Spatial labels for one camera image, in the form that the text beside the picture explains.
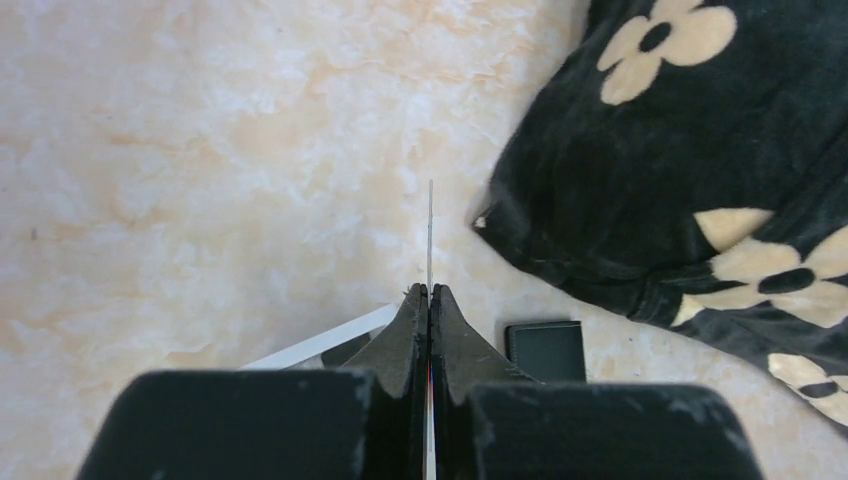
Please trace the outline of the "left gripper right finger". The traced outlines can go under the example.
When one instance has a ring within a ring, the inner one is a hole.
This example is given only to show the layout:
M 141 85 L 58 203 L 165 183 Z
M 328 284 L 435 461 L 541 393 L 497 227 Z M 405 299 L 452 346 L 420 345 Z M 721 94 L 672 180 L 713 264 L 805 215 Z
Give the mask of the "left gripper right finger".
M 450 288 L 430 305 L 440 479 L 758 479 L 745 432 L 692 384 L 536 381 L 466 321 Z

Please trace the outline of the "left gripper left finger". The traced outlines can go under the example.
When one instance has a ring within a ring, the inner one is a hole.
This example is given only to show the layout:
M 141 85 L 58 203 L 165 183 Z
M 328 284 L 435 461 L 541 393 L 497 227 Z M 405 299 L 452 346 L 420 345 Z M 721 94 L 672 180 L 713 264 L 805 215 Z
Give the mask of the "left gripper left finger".
M 159 370 L 113 402 L 81 479 L 422 479 L 428 291 L 349 361 L 314 370 Z

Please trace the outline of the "white plastic card tray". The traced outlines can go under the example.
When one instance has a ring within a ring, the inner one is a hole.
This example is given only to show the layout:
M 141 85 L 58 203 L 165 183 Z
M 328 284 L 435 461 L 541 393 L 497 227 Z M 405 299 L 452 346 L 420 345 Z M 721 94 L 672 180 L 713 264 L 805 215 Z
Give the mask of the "white plastic card tray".
M 320 369 L 339 366 L 375 338 L 395 317 L 398 306 L 388 304 L 340 326 L 310 337 L 241 370 Z

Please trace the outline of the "black floral plush blanket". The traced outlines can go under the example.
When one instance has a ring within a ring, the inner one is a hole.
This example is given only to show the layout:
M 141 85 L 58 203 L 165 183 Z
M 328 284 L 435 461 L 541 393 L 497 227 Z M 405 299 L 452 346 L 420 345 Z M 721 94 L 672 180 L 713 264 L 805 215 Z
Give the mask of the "black floral plush blanket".
M 475 232 L 847 429 L 847 5 L 594 1 Z

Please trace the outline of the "black leather card holder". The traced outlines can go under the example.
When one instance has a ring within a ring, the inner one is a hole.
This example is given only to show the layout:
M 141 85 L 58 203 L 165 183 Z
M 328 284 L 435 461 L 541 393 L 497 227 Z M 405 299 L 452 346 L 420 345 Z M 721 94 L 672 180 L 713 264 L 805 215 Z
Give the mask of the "black leather card holder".
M 507 358 L 544 383 L 586 382 L 581 323 L 556 320 L 505 327 Z

